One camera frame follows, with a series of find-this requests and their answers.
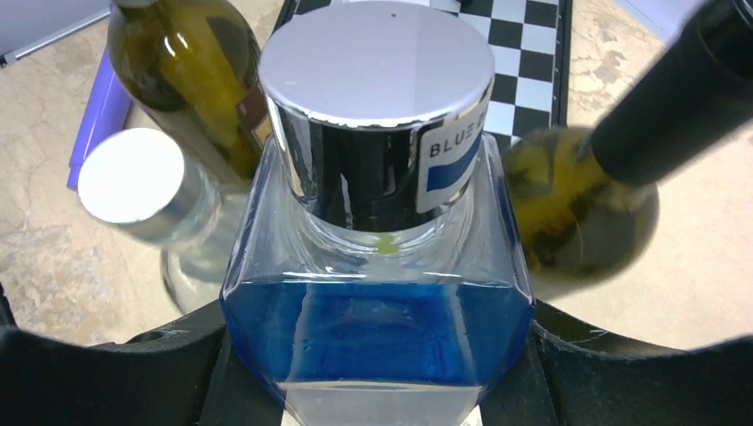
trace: green glass bottle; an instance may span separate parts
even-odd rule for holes
[[[594,129],[534,131],[503,154],[534,283],[624,270],[654,234],[656,183],[753,117],[750,3],[707,2]]]
[[[114,4],[107,48],[125,90],[220,184],[248,187],[268,129],[249,24],[226,0]]]

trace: square glass bottle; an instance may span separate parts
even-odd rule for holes
[[[457,426],[534,306],[474,28],[413,4],[297,17],[262,52],[266,142],[220,300],[304,426]]]

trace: marble table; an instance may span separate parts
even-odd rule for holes
[[[610,0],[574,0],[568,120],[593,124],[662,49]],[[233,0],[260,41],[281,0]],[[123,342],[178,316],[155,249],[90,220],[65,187],[97,71],[100,22],[0,71],[0,282],[20,327],[79,344]],[[154,125],[131,114],[130,126]],[[753,333],[753,133],[661,186],[651,248],[596,288],[550,300],[649,342],[692,348]]]

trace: blue liquid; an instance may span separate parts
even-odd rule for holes
[[[532,312],[506,284],[289,277],[242,283],[222,304],[242,361],[282,400],[305,383],[420,385],[473,389],[469,411],[519,356]]]

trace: blue stripe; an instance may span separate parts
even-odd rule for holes
[[[457,179],[468,170],[468,166],[471,165],[471,162],[476,157],[479,146],[481,146],[481,132],[479,132],[476,140],[473,141],[473,146],[456,162],[430,167],[429,177],[426,182],[426,192],[445,189],[457,182]]]

